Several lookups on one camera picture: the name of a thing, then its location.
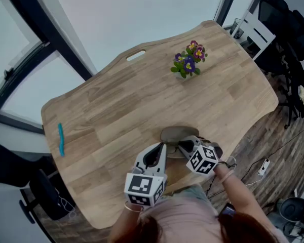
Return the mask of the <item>person's light trousers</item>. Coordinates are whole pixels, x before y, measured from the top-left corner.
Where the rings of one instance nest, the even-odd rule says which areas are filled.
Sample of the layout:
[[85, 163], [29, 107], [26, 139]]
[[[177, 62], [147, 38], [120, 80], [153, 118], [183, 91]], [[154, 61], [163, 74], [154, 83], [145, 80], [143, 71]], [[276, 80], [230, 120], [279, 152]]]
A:
[[172, 199], [174, 197], [199, 199], [207, 204], [211, 204], [210, 200], [208, 199], [205, 191], [203, 190], [203, 188], [200, 184], [194, 184], [191, 186], [187, 186], [187, 187], [181, 188], [179, 190], [176, 190], [174, 192], [171, 192], [169, 194], [163, 195], [159, 199], [158, 203], [161, 203], [165, 200]]

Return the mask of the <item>person's left forearm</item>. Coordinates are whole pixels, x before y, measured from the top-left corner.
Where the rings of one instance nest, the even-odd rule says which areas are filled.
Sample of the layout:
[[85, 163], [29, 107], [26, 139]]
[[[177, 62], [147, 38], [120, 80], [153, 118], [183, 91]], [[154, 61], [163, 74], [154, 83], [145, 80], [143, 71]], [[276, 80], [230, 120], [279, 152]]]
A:
[[124, 209], [112, 226], [110, 231], [108, 243], [116, 243], [122, 236], [132, 231], [138, 223], [140, 213], [143, 207], [131, 204], [130, 202], [124, 203]]

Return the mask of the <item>dark round floor appliance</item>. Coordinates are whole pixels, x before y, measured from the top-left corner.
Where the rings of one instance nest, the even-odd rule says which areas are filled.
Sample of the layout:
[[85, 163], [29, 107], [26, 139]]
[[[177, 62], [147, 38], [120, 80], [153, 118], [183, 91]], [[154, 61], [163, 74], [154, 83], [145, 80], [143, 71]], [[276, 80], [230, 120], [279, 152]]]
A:
[[280, 215], [290, 222], [298, 222], [304, 216], [304, 199], [291, 197], [280, 206]]

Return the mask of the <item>white power strip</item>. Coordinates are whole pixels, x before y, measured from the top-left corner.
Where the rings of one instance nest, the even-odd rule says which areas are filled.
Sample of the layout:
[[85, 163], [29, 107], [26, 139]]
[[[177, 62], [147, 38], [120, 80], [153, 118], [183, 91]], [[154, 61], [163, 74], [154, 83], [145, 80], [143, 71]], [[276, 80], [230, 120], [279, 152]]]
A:
[[263, 176], [265, 174], [267, 168], [269, 167], [269, 165], [270, 165], [270, 160], [268, 158], [266, 158], [264, 160], [264, 162], [262, 163], [261, 167], [259, 168], [257, 174], [259, 176]]

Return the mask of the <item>potted purple flower plant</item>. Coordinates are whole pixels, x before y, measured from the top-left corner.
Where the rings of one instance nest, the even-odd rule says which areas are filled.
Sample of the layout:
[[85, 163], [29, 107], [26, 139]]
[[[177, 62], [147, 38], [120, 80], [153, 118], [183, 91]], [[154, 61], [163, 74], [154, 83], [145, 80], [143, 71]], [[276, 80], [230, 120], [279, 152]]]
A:
[[200, 75], [201, 70], [197, 66], [200, 62], [205, 62], [208, 54], [205, 47], [195, 40], [192, 40], [185, 51], [177, 53], [173, 59], [173, 66], [170, 71], [178, 78], [187, 79], [194, 75]]

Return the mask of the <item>teal wavy strip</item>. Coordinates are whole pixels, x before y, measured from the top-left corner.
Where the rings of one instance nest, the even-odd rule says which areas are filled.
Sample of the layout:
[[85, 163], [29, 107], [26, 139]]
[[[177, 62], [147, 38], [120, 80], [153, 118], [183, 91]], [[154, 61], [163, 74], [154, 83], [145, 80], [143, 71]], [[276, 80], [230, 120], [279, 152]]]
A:
[[62, 128], [62, 124], [59, 123], [57, 125], [58, 127], [58, 133], [59, 133], [59, 153], [61, 157], [64, 157], [65, 153], [64, 153], [64, 134], [63, 134], [63, 128]]

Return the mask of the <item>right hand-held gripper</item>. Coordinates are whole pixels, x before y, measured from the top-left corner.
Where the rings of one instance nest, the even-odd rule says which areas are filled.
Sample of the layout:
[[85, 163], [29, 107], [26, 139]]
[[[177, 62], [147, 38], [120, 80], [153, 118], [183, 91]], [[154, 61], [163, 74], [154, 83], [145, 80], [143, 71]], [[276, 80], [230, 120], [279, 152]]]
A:
[[180, 152], [188, 159], [188, 169], [202, 176], [211, 174], [223, 154], [217, 143], [204, 142], [195, 135], [181, 139], [178, 145]]

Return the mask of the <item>white wooden chair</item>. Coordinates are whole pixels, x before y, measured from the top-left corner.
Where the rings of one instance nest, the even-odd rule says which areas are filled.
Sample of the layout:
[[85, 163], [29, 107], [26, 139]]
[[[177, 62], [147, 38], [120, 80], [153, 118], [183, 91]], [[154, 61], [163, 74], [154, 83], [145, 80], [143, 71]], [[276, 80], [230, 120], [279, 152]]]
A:
[[239, 29], [247, 34], [260, 49], [253, 57], [253, 61], [259, 57], [276, 37], [249, 10], [244, 13], [231, 36], [234, 37]]

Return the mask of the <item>person's pink top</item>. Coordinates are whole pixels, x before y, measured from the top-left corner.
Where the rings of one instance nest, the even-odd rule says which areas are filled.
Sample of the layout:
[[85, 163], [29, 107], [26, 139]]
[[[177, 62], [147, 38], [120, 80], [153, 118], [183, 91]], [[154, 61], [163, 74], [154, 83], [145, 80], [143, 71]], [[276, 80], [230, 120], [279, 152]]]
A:
[[139, 243], [289, 243], [282, 231], [267, 228], [252, 216], [232, 217], [199, 199], [174, 197], [140, 217]]

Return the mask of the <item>grey-brown glasses case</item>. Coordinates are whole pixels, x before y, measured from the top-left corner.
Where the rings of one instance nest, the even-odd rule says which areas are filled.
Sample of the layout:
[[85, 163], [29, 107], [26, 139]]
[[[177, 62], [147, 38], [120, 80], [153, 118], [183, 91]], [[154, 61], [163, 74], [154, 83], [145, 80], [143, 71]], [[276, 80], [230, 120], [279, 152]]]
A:
[[[167, 142], [179, 142], [181, 139], [190, 136], [195, 135], [199, 136], [200, 132], [198, 129], [188, 126], [169, 126], [164, 128], [161, 131], [160, 134], [160, 141], [162, 143]], [[175, 154], [168, 154], [167, 158], [170, 159], [181, 159], [185, 158], [185, 156], [182, 153], [175, 153]]]

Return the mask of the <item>black mesh container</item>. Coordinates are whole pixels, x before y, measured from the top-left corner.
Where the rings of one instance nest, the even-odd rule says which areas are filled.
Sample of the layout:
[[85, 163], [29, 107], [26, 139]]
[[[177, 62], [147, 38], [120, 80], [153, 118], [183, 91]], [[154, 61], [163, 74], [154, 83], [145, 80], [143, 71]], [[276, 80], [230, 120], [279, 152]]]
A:
[[233, 32], [235, 31], [235, 29], [238, 26], [238, 24], [240, 23], [240, 21], [241, 21], [240, 18], [235, 18], [235, 20], [230, 28], [230, 34], [233, 34]]

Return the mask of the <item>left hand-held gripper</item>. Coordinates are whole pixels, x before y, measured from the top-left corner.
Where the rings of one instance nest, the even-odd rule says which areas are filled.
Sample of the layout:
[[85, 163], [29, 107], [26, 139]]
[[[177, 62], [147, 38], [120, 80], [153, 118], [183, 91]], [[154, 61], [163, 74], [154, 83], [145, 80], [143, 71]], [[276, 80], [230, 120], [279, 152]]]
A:
[[[135, 166], [144, 171], [165, 172], [167, 145], [155, 143], [136, 158]], [[124, 187], [126, 200], [142, 207], [153, 207], [165, 191], [167, 175], [165, 173], [127, 173]]]

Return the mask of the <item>black hair clip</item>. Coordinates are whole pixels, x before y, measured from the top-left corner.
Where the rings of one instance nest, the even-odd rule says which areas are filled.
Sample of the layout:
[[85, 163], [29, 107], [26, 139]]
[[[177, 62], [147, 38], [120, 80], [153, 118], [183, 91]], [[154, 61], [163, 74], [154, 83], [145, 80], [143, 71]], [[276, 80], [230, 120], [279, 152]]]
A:
[[236, 213], [236, 210], [234, 208], [234, 206], [231, 203], [226, 203], [225, 206], [223, 207], [223, 209], [220, 211], [219, 213], [219, 217], [223, 216], [223, 215], [227, 215], [227, 216], [233, 216]]

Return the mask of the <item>person's right forearm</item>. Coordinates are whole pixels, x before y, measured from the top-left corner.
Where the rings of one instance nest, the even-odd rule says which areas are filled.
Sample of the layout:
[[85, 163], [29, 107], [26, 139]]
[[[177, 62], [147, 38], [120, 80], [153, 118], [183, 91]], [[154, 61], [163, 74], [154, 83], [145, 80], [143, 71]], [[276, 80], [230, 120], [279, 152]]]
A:
[[214, 172], [219, 178], [220, 183], [223, 185], [232, 205], [238, 212], [252, 216], [267, 228], [273, 227], [272, 223], [258, 204], [253, 193], [234, 174], [233, 170], [229, 170], [224, 164], [219, 164], [214, 168]]

